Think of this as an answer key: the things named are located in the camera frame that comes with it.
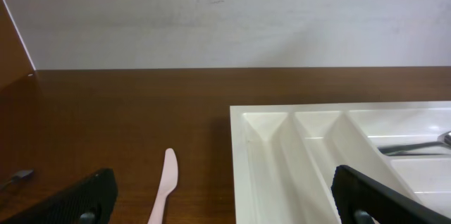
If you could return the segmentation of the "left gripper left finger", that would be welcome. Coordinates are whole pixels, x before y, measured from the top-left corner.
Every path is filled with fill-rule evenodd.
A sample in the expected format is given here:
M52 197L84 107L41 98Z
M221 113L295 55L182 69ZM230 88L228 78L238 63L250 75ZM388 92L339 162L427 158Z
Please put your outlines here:
M2 223L108 224L117 197L114 171L101 168Z

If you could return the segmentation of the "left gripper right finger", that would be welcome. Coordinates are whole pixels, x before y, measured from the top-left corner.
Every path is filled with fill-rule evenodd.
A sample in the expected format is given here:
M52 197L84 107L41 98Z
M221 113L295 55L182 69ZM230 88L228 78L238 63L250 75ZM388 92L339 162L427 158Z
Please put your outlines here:
M335 169L331 192L342 223L450 224L450 219L359 171Z

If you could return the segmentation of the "metal tablespoon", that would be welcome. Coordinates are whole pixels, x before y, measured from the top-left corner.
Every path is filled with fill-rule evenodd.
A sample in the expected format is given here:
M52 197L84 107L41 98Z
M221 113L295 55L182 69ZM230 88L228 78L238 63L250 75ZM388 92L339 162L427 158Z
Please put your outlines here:
M417 149L424 149L429 147L447 147L450 148L450 132L445 132L438 136L438 139L434 142L425 142L417 144L406 145L391 145L379 147L378 150L385 155L395 155L406 151L413 151Z

